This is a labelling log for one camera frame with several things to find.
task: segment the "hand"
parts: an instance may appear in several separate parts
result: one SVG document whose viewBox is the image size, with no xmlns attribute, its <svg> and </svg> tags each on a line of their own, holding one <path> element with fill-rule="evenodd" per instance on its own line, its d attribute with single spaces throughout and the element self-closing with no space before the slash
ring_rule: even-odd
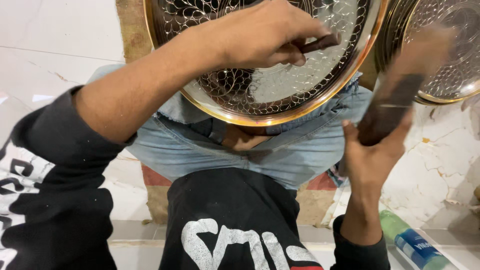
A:
<svg viewBox="0 0 480 270">
<path fill-rule="evenodd" d="M 345 162 L 352 185 L 352 196 L 373 197 L 378 204 L 383 184 L 390 171 L 405 152 L 403 141 L 412 123 L 412 109 L 407 111 L 398 127 L 380 143 L 366 147 L 358 141 L 358 130 L 344 121 Z"/>
<path fill-rule="evenodd" d="M 193 43 L 218 52 L 216 68 L 258 68 L 278 63 L 305 64 L 298 46 L 330 30 L 287 0 L 265 0 L 219 19 L 188 28 Z"/>
<path fill-rule="evenodd" d="M 380 143 L 364 146 L 358 140 L 358 130 L 344 121 L 345 162 L 352 185 L 352 195 L 340 227 L 340 234 L 357 245 L 374 245 L 382 238 L 378 215 L 381 189 L 390 171 L 405 152 L 403 141 L 412 122 L 410 109 L 398 127 Z"/>
</svg>

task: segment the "denim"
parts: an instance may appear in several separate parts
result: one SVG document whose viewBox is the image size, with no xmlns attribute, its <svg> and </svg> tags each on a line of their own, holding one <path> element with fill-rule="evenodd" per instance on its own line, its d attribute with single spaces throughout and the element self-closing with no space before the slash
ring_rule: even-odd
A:
<svg viewBox="0 0 480 270">
<path fill-rule="evenodd" d="M 341 122 L 357 123 L 372 96 L 358 86 L 358 76 L 307 115 L 269 127 L 268 134 L 278 135 L 248 151 L 220 145 L 225 123 L 218 119 L 192 123 L 164 112 L 148 119 L 127 150 L 171 181 L 201 170 L 235 167 L 270 176 L 286 189 L 296 190 L 341 159 L 345 145 Z M 179 106 L 170 102 L 170 108 Z"/>
</svg>

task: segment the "gold rim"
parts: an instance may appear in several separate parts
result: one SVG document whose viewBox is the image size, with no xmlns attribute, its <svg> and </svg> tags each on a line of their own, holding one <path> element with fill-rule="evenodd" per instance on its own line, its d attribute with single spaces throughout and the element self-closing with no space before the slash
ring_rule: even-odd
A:
<svg viewBox="0 0 480 270">
<path fill-rule="evenodd" d="M 144 0 L 144 13 L 145 13 L 145 23 L 147 25 L 148 32 L 150 33 L 150 41 L 152 42 L 152 45 L 155 49 L 158 48 L 158 43 L 156 39 L 156 34 L 155 34 L 155 29 L 153 26 L 153 14 L 152 14 L 152 9 L 151 9 L 151 0 Z M 305 114 L 308 114 L 312 112 L 314 109 L 320 107 L 323 105 L 325 102 L 330 100 L 334 95 L 336 95 L 347 83 L 350 81 L 350 79 L 353 77 L 353 75 L 357 72 L 358 68 L 361 66 L 365 58 L 367 57 L 368 53 L 372 49 L 372 46 L 378 36 L 378 33 L 380 31 L 380 27 L 382 26 L 383 19 L 385 17 L 386 9 L 387 9 L 387 0 L 382 0 L 380 2 L 380 7 L 378 9 L 378 15 L 375 19 L 375 22 L 373 23 L 374 26 L 370 32 L 369 37 L 365 40 L 365 47 L 356 52 L 353 51 L 352 53 L 355 55 L 358 55 L 354 61 L 353 68 L 351 68 L 350 73 L 344 77 L 344 80 L 342 82 L 337 82 L 334 85 L 331 86 L 331 88 L 335 89 L 334 91 L 330 91 L 328 95 L 314 98 L 310 100 L 309 102 L 305 103 L 303 106 L 300 106 L 298 108 L 292 109 L 292 110 L 287 110 L 279 114 L 275 114 L 276 119 L 272 118 L 272 115 L 241 115 L 239 116 L 238 114 L 232 113 L 232 116 L 227 117 L 225 115 L 221 115 L 219 113 L 216 113 L 212 110 L 209 110 L 199 104 L 196 100 L 194 100 L 183 88 L 180 90 L 180 92 L 185 96 L 186 99 L 188 99 L 191 103 L 193 103 L 197 108 L 200 110 L 204 111 L 205 113 L 218 118 L 220 120 L 223 120 L 228 123 L 232 124 L 237 124 L 237 125 L 244 125 L 244 126 L 271 126 L 271 125 L 276 125 L 276 124 L 281 124 L 285 123 L 288 121 L 292 121 L 296 118 L 299 118 L 301 116 L 304 116 Z"/>
</svg>

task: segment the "person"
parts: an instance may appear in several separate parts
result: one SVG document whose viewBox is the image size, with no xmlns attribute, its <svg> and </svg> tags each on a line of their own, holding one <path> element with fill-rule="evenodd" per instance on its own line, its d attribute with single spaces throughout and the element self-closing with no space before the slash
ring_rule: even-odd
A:
<svg viewBox="0 0 480 270">
<path fill-rule="evenodd" d="M 223 67 L 302 65 L 304 56 L 289 42 L 325 32 L 286 0 L 264 1 L 191 27 L 25 116 L 0 150 L 1 267 L 115 269 L 107 245 L 113 202 L 99 186 L 136 131 L 197 76 Z M 331 269 L 390 268 L 378 200 L 404 153 L 410 121 L 407 115 L 373 147 L 343 123 L 352 195 L 334 222 Z M 173 182 L 168 201 L 161 269 L 322 269 L 299 240 L 294 192 L 272 177 L 240 168 L 196 171 Z"/>
</svg>

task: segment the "forearm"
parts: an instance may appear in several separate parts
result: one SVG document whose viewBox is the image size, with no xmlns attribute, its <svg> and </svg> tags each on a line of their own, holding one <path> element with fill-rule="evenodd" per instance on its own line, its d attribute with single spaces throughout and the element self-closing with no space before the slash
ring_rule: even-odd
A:
<svg viewBox="0 0 480 270">
<path fill-rule="evenodd" d="M 352 191 L 346 214 L 333 224 L 336 264 L 332 270 L 390 269 L 378 216 L 379 197 Z"/>
<path fill-rule="evenodd" d="M 340 233 L 357 245 L 374 245 L 382 238 L 378 215 L 378 195 L 352 192 Z"/>
<path fill-rule="evenodd" d="M 150 55 L 84 86 L 73 102 L 93 130 L 121 143 L 176 91 L 215 68 L 212 50 L 197 42 L 189 30 Z"/>
</svg>

